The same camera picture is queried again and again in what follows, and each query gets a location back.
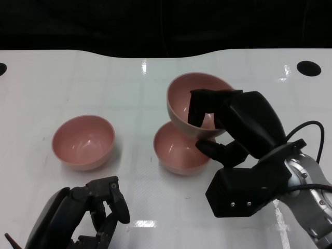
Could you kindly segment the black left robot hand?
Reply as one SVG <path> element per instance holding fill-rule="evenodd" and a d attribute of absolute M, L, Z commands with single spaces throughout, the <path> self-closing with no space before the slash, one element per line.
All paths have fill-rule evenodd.
<path fill-rule="evenodd" d="M 130 213 L 118 177 L 95 179 L 83 187 L 65 187 L 46 203 L 26 248 L 108 248 L 118 223 L 128 224 Z M 94 236 L 72 235 L 89 212 Z"/>

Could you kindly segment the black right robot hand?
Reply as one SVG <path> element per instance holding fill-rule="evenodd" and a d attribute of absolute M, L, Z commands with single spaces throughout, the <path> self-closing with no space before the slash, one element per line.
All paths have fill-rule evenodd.
<path fill-rule="evenodd" d="M 214 115 L 214 126 L 234 139 L 223 145 L 199 139 L 196 148 L 226 168 L 244 162 L 248 155 L 260 159 L 285 143 L 285 131 L 276 112 L 257 91 L 192 90 L 188 123 L 200 127 L 206 114 Z"/>

